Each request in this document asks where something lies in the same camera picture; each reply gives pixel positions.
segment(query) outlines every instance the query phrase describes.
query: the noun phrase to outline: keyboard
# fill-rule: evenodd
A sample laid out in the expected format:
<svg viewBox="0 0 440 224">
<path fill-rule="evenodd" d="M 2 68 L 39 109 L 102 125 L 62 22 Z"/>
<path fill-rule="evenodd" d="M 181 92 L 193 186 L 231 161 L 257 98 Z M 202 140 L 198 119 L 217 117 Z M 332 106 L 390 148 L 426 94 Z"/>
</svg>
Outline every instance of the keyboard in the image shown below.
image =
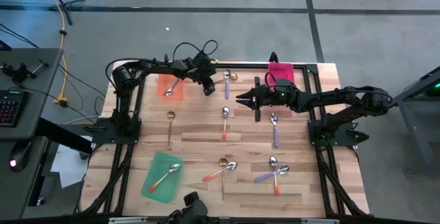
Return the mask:
<svg viewBox="0 0 440 224">
<path fill-rule="evenodd" d="M 29 96 L 26 91 L 0 90 L 0 128 L 14 128 Z"/>
</svg>

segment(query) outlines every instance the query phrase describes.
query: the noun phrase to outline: yellow cable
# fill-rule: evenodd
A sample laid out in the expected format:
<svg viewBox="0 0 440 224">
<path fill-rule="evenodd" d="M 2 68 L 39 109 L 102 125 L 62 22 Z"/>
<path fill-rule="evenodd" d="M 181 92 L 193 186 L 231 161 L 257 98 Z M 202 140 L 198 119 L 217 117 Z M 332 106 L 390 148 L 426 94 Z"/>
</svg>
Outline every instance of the yellow cable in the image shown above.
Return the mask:
<svg viewBox="0 0 440 224">
<path fill-rule="evenodd" d="M 58 11 L 60 12 L 60 16 L 61 16 L 61 24 L 62 24 L 62 28 L 61 28 L 61 30 L 62 30 L 63 32 L 65 32 L 65 22 L 64 22 L 64 15 L 63 15 L 63 12 L 61 11 L 61 8 L 60 8 L 60 6 L 58 5 L 57 0 L 52 0 L 52 1 L 55 3 L 56 8 L 58 8 Z M 64 47 L 64 34 L 61 34 L 61 44 L 60 44 L 60 48 L 63 49 L 63 47 Z M 67 63 L 66 63 L 66 59 L 64 58 L 64 54 L 61 56 L 61 58 L 63 59 L 63 64 L 64 64 L 64 68 L 65 68 L 65 71 L 64 71 L 64 80 L 63 80 L 63 86 L 61 87 L 61 92 L 60 92 L 60 94 L 58 95 L 58 101 L 55 101 L 55 102 L 59 102 L 59 100 L 66 100 L 66 101 L 67 101 L 67 99 L 64 97 L 64 89 L 65 89 L 65 87 L 66 87 L 66 78 L 67 78 Z"/>
</svg>

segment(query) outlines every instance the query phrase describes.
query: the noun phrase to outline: silver spoon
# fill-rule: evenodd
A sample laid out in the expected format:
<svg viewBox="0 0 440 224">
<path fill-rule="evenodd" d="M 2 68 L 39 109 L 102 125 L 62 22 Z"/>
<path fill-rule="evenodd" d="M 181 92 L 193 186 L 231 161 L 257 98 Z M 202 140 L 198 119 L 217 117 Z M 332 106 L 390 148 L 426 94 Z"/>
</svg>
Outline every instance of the silver spoon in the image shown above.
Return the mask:
<svg viewBox="0 0 440 224">
<path fill-rule="evenodd" d="M 269 157 L 269 164 L 272 167 L 272 172 L 275 172 L 276 170 L 276 166 L 278 165 L 278 161 L 276 160 L 275 156 L 271 156 Z M 276 195 L 276 190 L 278 189 L 278 183 L 276 182 L 276 173 L 274 174 L 274 180 L 275 180 L 275 195 Z"/>
<path fill-rule="evenodd" d="M 225 97 L 226 97 L 226 100 L 228 100 L 229 99 L 229 77 L 231 77 L 231 71 L 229 69 L 227 69 L 227 70 L 225 70 L 223 75 L 225 76 L 225 79 L 226 79 Z"/>
<path fill-rule="evenodd" d="M 179 80 L 180 78 L 177 78 L 173 81 L 173 83 L 171 83 L 171 87 L 165 91 L 165 96 L 171 96 L 173 94 L 173 88 L 177 85 Z"/>
<path fill-rule="evenodd" d="M 229 107 L 223 107 L 223 117 L 224 117 L 224 123 L 223 123 L 223 139 L 226 139 L 226 118 L 228 118 L 229 114 Z"/>
<path fill-rule="evenodd" d="M 176 163 L 176 164 L 171 165 L 170 169 L 168 169 L 168 172 L 161 179 L 159 179 L 159 181 L 157 181 L 155 184 L 153 184 L 148 191 L 153 192 L 154 189 L 156 189 L 156 187 L 159 185 L 159 183 L 162 182 L 162 180 L 164 180 L 166 176 L 168 176 L 170 173 L 177 172 L 179 169 L 180 169 L 180 164 Z"/>
<path fill-rule="evenodd" d="M 235 168 L 237 168 L 238 165 L 239 164 L 236 163 L 235 161 L 231 161 L 228 163 L 228 165 L 225 168 L 221 169 L 220 171 L 218 171 L 216 173 L 213 173 L 211 175 L 204 177 L 202 180 L 203 180 L 203 182 L 207 182 L 208 180 L 212 179 L 215 175 L 219 174 L 220 172 L 223 172 L 224 170 L 234 170 Z"/>
<path fill-rule="evenodd" d="M 274 147 L 278 148 L 280 146 L 280 142 L 278 141 L 278 130 L 276 129 L 276 123 L 278 122 L 278 115 L 272 113 L 270 117 L 270 121 L 274 124 Z"/>
<path fill-rule="evenodd" d="M 267 179 L 267 178 L 270 178 L 272 175 L 275 175 L 275 174 L 277 174 L 277 173 L 279 173 L 279 174 L 281 174 L 281 175 L 284 175 L 284 174 L 286 174 L 287 172 L 289 172 L 289 169 L 290 169 L 290 168 L 289 168 L 288 165 L 281 166 L 278 170 L 276 170 L 276 171 L 274 171 L 274 172 L 270 172 L 270 173 L 267 173 L 266 175 L 263 175 L 263 176 L 260 176 L 260 177 L 255 178 L 255 179 L 254 179 L 254 183 L 261 182 L 261 181 L 263 181 L 263 180 L 265 180 L 265 179 Z"/>
</svg>

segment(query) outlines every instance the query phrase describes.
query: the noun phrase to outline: computer mouse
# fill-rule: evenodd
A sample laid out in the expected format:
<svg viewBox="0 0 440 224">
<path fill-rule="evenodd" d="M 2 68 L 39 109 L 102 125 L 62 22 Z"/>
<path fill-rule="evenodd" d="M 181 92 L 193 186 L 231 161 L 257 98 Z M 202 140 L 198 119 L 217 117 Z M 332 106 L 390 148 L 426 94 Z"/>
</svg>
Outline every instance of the computer mouse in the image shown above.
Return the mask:
<svg viewBox="0 0 440 224">
<path fill-rule="evenodd" d="M 20 172 L 28 165 L 31 144 L 30 141 L 22 141 L 12 147 L 8 160 L 12 172 Z"/>
</svg>

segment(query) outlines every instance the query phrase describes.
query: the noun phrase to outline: gold spoon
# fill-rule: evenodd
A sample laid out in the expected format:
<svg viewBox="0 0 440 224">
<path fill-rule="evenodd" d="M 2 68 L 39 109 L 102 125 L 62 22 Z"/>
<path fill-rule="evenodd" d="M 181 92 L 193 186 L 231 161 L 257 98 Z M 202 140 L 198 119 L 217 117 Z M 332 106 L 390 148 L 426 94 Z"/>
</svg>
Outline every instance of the gold spoon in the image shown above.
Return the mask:
<svg viewBox="0 0 440 224">
<path fill-rule="evenodd" d="M 219 166 L 225 168 L 228 165 L 228 159 L 221 158 L 219 160 Z M 223 200 L 223 196 L 225 194 L 225 172 L 223 171 L 221 175 L 221 200 Z"/>
<path fill-rule="evenodd" d="M 173 123 L 173 119 L 174 117 L 176 117 L 176 113 L 174 113 L 173 111 L 169 111 L 166 114 L 166 117 L 170 120 L 170 127 L 168 128 L 168 147 L 170 146 L 170 141 L 171 141 L 171 124 Z"/>
<path fill-rule="evenodd" d="M 239 78 L 239 76 L 236 73 L 232 73 L 231 76 L 230 76 L 230 79 L 232 79 L 232 80 L 237 80 L 238 78 Z M 226 79 L 221 79 L 221 80 L 218 80 L 218 81 L 216 81 L 214 83 L 218 84 L 218 83 L 224 82 L 225 80 Z"/>
</svg>

